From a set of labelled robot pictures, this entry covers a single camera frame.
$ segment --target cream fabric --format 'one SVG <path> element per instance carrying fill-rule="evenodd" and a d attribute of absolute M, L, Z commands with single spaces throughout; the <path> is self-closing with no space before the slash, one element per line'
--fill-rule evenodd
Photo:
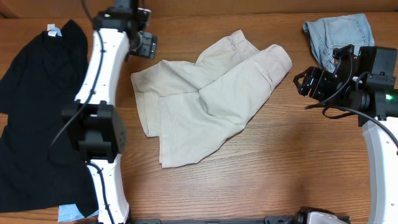
<path fill-rule="evenodd" d="M 197 163 L 241 131 L 290 70 L 285 50 L 258 51 L 238 30 L 196 63 L 161 61 L 131 75 L 142 128 L 162 167 Z"/>

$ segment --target black garment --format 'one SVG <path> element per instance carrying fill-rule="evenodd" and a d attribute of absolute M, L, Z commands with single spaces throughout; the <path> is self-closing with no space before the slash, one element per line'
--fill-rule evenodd
<path fill-rule="evenodd" d="M 29 42 L 0 80 L 0 212 L 76 203 L 88 216 L 98 209 L 90 172 L 62 128 L 61 108 L 73 103 L 87 70 L 87 38 L 72 20 L 62 37 L 43 32 Z M 58 166 L 47 158 L 51 150 Z"/>

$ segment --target tabletop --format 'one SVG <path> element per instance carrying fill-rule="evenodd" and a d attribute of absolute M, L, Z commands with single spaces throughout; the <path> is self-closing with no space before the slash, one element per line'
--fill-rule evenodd
<path fill-rule="evenodd" d="M 320 207 L 365 223 L 370 208 L 369 162 L 356 116 L 330 120 L 316 103 L 297 93 L 293 77 L 316 66 L 302 26 L 339 13 L 248 14 L 159 17 L 149 32 L 158 36 L 156 58 L 130 57 L 122 67 L 116 107 L 128 131 L 122 157 L 124 193 L 133 218 L 161 220 L 264 218 L 293 215 L 301 206 Z M 398 14 L 366 13 L 376 45 L 398 48 Z M 0 78 L 23 46 L 68 19 L 0 19 Z M 75 19 L 93 41 L 88 19 Z M 159 138 L 142 131 L 130 81 L 133 72 L 161 60 L 195 62 L 220 38 L 241 29 L 258 49 L 278 44 L 293 67 L 239 134 L 199 164 L 162 169 Z M 0 133 L 7 116 L 0 114 Z M 58 208 L 1 213 L 0 223 L 56 223 Z"/>

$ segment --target wooden surface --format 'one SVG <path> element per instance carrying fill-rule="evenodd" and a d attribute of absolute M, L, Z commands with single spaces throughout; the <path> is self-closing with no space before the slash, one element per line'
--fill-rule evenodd
<path fill-rule="evenodd" d="M 92 15 L 114 0 L 86 0 Z M 393 11 L 398 0 L 145 0 L 152 16 L 204 16 L 246 13 Z M 0 0 L 0 12 L 19 18 L 86 17 L 80 0 Z"/>
<path fill-rule="evenodd" d="M 158 35 L 155 60 L 130 57 L 123 65 L 117 107 L 129 142 L 123 155 L 124 191 L 134 218 L 262 218 L 293 214 L 301 206 L 321 207 L 365 223 L 370 205 L 366 146 L 352 116 L 332 121 L 315 103 L 297 93 L 294 75 L 316 65 L 302 32 L 304 21 L 341 14 L 257 14 L 153 19 Z M 376 44 L 398 48 L 398 14 L 367 13 Z M 15 55 L 48 23 L 66 19 L 0 21 L 0 77 Z M 91 25 L 77 19 L 92 43 Z M 290 73 L 267 103 L 219 151 L 199 164 L 173 169 L 159 165 L 159 138 L 147 138 L 136 109 L 130 74 L 162 59 L 194 62 L 220 38 L 242 29 L 257 48 L 285 48 L 293 61 Z M 0 128 L 6 116 L 0 114 Z M 0 223 L 55 223 L 57 208 L 0 214 Z"/>

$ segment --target black and white device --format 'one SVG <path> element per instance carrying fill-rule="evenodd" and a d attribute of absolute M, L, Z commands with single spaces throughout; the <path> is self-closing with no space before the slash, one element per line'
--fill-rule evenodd
<path fill-rule="evenodd" d="M 127 143 L 126 127 L 115 108 L 116 88 L 123 61 L 128 55 L 154 58 L 157 37 L 145 32 L 150 10 L 139 8 L 138 0 L 115 0 L 113 7 L 91 18 L 94 47 L 83 85 L 75 103 L 62 111 L 74 149 L 91 172 L 98 200 L 97 223 L 102 224 L 339 224 L 348 217 L 316 208 L 303 208 L 295 217 L 276 216 L 260 220 L 131 220 L 123 191 L 121 154 Z M 397 52 L 381 47 L 353 46 L 336 49 L 337 69 L 329 73 L 310 67 L 294 82 L 301 95 L 320 103 L 307 107 L 349 111 L 337 117 L 359 114 L 369 153 L 371 213 L 368 223 L 398 223 L 398 92 L 393 71 Z"/>

